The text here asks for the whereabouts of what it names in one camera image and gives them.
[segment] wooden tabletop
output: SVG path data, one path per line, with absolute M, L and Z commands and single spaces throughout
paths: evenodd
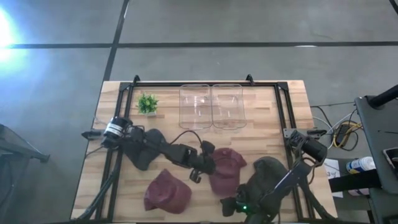
M 301 80 L 287 81 L 290 97 L 294 108 L 294 115 L 298 128 L 313 128 L 313 119 L 308 103 L 304 82 Z M 114 114 L 116 98 L 118 97 L 120 82 L 104 82 L 99 98 L 93 128 L 104 129 Z M 135 125 L 144 125 L 146 130 L 159 129 L 166 140 L 171 141 L 184 129 L 178 125 L 179 121 L 179 88 L 178 87 L 142 87 L 134 88 L 131 103 L 130 118 Z M 137 99 L 143 94 L 154 94 L 158 102 L 157 115 L 148 118 L 138 114 Z M 225 131 L 214 126 L 198 132 L 204 140 L 212 142 L 216 148 L 230 147 L 243 155 L 248 165 L 241 169 L 241 183 L 248 181 L 253 174 L 252 163 L 263 156 L 272 156 L 280 160 L 287 167 L 284 143 L 280 129 L 279 115 L 275 100 L 274 89 L 271 87 L 244 87 L 243 99 L 247 125 L 239 131 Z M 289 118 L 285 112 L 287 126 Z M 178 143 L 188 144 L 199 149 L 199 143 L 194 135 L 186 134 Z M 88 152 L 98 148 L 100 141 L 92 141 L 88 145 Z M 72 218 L 81 215 L 98 193 L 101 184 L 106 151 L 101 150 L 91 154 L 85 160 L 81 179 L 72 211 Z M 180 215 L 167 213 L 160 209 L 144 210 L 144 194 L 149 183 L 163 170 L 168 169 L 172 175 L 185 182 L 192 189 L 192 199 L 188 208 Z M 160 155 L 154 160 L 147 171 L 136 169 L 132 162 L 123 157 L 120 173 L 118 195 L 116 199 L 115 222 L 241 222 L 245 216 L 235 213 L 232 217 L 223 217 L 220 198 L 212 191 L 208 176 L 202 175 L 199 184 L 189 180 L 191 170 L 173 165 Z M 315 169 L 315 178 L 311 189 L 316 198 L 326 210 L 337 217 L 335 204 L 331 195 L 328 179 L 324 167 Z M 109 193 L 104 203 L 104 210 L 108 209 Z M 307 217 L 305 200 L 300 192 L 302 207 Z M 280 210 L 282 222 L 297 221 L 292 194 L 282 201 Z

